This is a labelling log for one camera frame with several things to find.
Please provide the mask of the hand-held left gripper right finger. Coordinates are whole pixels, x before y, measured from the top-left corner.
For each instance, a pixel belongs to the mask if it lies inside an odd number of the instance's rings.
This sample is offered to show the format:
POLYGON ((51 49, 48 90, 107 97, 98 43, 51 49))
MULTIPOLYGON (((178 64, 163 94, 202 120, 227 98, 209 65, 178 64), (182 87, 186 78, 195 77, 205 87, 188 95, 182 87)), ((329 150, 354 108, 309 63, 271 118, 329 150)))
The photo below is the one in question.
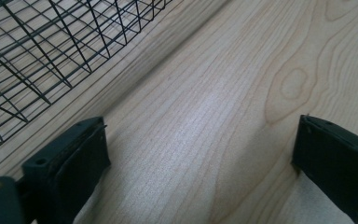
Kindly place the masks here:
POLYGON ((302 115, 292 164, 358 224, 358 135, 331 121, 302 115))

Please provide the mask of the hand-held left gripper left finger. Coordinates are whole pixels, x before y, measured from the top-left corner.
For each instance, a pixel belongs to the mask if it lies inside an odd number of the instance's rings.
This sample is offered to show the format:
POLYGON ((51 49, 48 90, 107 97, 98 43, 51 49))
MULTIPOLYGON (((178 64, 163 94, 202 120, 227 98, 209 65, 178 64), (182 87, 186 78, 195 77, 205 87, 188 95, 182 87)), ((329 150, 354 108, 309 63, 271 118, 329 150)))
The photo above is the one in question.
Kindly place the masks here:
POLYGON ((82 120, 22 165, 38 224, 74 222, 110 165, 104 128, 102 117, 82 120))

